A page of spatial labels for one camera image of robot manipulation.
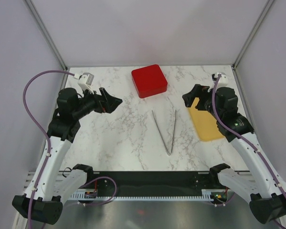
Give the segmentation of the aluminium frame left post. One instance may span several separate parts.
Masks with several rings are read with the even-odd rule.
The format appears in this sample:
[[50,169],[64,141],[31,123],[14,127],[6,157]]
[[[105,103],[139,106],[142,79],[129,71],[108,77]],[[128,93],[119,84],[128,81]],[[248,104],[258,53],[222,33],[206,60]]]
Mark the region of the aluminium frame left post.
[[36,22],[39,30],[41,31],[46,43],[48,44],[49,48],[51,49],[52,53],[54,54],[56,60],[59,62],[60,66],[64,70],[68,70],[68,66],[66,65],[65,61],[63,60],[57,46],[55,45],[48,29],[46,28],[36,6],[34,5],[32,0],[24,0],[23,1],[28,8],[30,14],[32,15],[34,21]]

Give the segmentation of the aluminium frame right post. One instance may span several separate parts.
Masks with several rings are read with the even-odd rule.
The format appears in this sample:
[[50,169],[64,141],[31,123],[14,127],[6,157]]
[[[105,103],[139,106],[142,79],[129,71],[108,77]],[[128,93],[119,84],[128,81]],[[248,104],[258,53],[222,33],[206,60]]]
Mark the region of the aluminium frame right post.
[[244,57],[247,49],[249,48],[249,45],[252,43],[254,37],[256,36],[257,32],[259,31],[260,27],[262,26],[262,23],[266,19],[268,13],[272,9],[273,5],[276,3],[276,0],[267,0],[264,7],[262,8],[257,20],[255,21],[248,37],[245,40],[245,43],[243,44],[239,54],[237,55],[234,63],[231,65],[232,70],[236,71],[237,67],[239,66],[242,58]]

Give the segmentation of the aluminium front rail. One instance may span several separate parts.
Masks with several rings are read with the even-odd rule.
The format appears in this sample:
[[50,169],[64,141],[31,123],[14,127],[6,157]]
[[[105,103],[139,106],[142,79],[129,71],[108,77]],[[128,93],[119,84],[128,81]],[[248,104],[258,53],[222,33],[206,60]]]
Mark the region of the aluminium front rail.
[[29,172],[24,183],[24,190],[30,185],[31,181],[33,180],[35,172]]

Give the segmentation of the metal tongs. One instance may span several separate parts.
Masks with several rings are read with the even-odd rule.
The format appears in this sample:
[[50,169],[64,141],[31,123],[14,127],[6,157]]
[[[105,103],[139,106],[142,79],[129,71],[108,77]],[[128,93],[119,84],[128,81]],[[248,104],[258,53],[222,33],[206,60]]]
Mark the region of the metal tongs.
[[157,118],[156,118],[156,113],[154,110],[151,111],[151,114],[152,114],[152,118],[155,124],[155,128],[160,136],[160,140],[164,146],[166,154],[168,156],[171,156],[174,151],[178,111],[177,109],[174,110],[173,123],[169,124],[169,126],[166,129],[163,129],[164,127],[163,124],[159,125]]

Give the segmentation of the red box lid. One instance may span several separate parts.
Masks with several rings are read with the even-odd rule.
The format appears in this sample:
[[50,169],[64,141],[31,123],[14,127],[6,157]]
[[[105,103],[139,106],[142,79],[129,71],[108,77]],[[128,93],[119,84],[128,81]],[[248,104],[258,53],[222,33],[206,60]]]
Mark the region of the red box lid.
[[167,79],[157,64],[132,70],[131,75],[139,98],[143,99],[167,91]]

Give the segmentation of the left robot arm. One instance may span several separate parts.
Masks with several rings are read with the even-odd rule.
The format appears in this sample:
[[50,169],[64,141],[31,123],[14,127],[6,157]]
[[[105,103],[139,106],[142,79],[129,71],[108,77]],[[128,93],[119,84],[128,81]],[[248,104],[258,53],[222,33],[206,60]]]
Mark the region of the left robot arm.
[[79,120],[91,112],[112,113],[123,102],[104,88],[100,94],[85,90],[79,97],[74,88],[59,91],[57,109],[46,133],[46,146],[31,183],[24,194],[15,195],[12,206],[28,220],[55,224],[67,199],[81,186],[90,188],[95,177],[91,166],[76,164],[62,182],[57,175],[81,125]]

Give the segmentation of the yellow tray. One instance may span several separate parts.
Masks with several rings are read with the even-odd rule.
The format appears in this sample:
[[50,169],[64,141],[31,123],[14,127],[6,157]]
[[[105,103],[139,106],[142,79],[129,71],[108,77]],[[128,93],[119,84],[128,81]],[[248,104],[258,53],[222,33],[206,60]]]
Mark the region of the yellow tray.
[[195,108],[198,102],[199,99],[195,98],[193,105],[188,108],[188,112],[199,140],[210,142],[224,138],[218,130],[216,119],[207,111],[198,111]]

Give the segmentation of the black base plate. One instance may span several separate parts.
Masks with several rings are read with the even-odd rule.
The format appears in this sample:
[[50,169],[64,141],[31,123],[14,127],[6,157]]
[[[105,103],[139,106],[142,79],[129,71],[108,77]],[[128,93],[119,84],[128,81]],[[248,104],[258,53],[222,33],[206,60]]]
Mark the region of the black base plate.
[[202,189],[225,190],[208,172],[197,171],[100,171],[90,173],[87,182],[100,177],[88,187],[97,187],[102,197],[114,192],[119,197],[198,196]]

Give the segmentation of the aluminium frame post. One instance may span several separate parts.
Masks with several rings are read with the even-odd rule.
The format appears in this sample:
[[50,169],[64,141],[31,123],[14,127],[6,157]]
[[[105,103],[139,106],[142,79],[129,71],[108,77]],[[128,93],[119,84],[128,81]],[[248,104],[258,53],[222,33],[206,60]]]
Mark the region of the aluminium frame post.
[[52,53],[54,54],[56,60],[59,62],[60,66],[64,70],[68,70],[68,66],[66,65],[65,61],[63,60],[57,46],[55,45],[48,29],[46,28],[36,6],[34,5],[32,0],[24,0],[23,1],[28,8],[30,14],[32,15],[34,21],[36,22],[39,30],[41,31],[46,43],[48,44],[49,48],[51,49]]
[[252,43],[254,37],[256,36],[257,32],[259,31],[260,27],[262,26],[262,23],[266,19],[268,13],[272,9],[273,5],[276,3],[276,0],[267,0],[264,7],[262,8],[257,20],[255,21],[248,37],[245,40],[245,43],[243,44],[239,54],[237,55],[234,63],[231,65],[232,70],[236,71],[237,67],[239,66],[242,58],[244,57],[247,49],[249,48],[249,45]]

